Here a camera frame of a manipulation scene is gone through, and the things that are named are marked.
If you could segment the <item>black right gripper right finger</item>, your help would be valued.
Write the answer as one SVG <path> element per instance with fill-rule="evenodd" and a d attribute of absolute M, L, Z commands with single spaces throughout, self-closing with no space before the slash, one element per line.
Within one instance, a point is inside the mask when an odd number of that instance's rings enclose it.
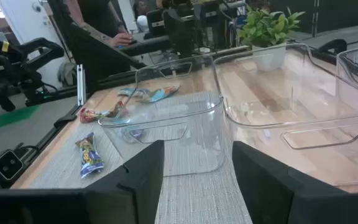
<path fill-rule="evenodd" d="M 293 199 L 302 192 L 345 194 L 241 141 L 232 144 L 232 162 L 253 223 L 290 223 Z"/>

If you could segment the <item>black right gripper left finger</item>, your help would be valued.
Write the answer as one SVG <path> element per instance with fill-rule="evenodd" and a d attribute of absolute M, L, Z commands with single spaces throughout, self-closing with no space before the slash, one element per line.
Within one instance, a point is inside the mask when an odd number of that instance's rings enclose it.
<path fill-rule="evenodd" d="M 154 223 L 165 143 L 157 140 L 86 188 L 88 223 Z"/>

